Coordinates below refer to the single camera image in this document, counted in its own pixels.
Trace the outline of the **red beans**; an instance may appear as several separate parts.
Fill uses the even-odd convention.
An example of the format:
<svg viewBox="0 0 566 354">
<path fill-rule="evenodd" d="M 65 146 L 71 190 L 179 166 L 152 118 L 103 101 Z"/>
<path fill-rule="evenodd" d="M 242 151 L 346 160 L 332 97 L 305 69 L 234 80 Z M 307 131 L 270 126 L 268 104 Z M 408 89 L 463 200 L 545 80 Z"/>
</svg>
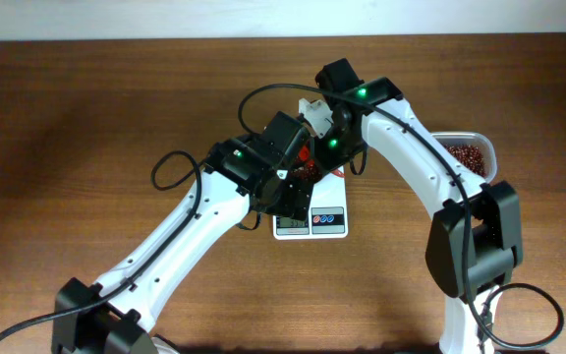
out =
<svg viewBox="0 0 566 354">
<path fill-rule="evenodd" d="M 483 153 L 478 147 L 470 145 L 444 145 L 444 147 L 466 168 L 483 178 L 486 177 Z"/>
</svg>

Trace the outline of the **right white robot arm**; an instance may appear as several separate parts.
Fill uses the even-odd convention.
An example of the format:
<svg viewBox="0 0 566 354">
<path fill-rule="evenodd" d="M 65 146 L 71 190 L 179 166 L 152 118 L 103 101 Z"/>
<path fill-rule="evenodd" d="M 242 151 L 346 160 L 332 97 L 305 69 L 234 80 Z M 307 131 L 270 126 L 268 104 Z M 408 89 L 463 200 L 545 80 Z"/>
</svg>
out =
<svg viewBox="0 0 566 354">
<path fill-rule="evenodd" d="M 340 59 L 315 76 L 332 123 L 314 158 L 333 170 L 366 150 L 378 151 L 431 218 L 425 262 L 445 295 L 442 353 L 492 353 L 492 325 L 503 286 L 523 260 L 519 198 L 506 182 L 490 185 L 423 126 L 388 79 L 361 80 Z"/>
</svg>

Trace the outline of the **orange measuring scoop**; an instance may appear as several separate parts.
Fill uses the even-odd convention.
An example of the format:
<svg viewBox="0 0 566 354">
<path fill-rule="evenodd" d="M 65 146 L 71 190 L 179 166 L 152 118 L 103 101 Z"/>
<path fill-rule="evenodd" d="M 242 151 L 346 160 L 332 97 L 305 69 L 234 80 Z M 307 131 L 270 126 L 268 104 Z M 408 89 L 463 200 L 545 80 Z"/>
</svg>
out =
<svg viewBox="0 0 566 354">
<path fill-rule="evenodd" d="M 303 179 L 313 179 L 319 181 L 321 179 L 319 170 L 317 169 L 311 152 L 308 147 L 303 147 L 294 162 L 294 173 Z"/>
</svg>

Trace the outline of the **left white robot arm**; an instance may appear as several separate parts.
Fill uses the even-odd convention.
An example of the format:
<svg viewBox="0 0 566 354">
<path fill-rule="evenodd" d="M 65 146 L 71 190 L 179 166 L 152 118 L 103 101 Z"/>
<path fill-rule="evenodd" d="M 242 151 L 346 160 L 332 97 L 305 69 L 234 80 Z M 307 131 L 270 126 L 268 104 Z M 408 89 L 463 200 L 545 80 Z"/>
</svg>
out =
<svg viewBox="0 0 566 354">
<path fill-rule="evenodd" d="M 311 133 L 277 113 L 260 134 L 215 144 L 174 210 L 91 286 L 69 280 L 56 296 L 54 353 L 171 353 L 150 335 L 178 285 L 250 212 L 305 219 L 313 184 L 292 174 Z"/>
</svg>

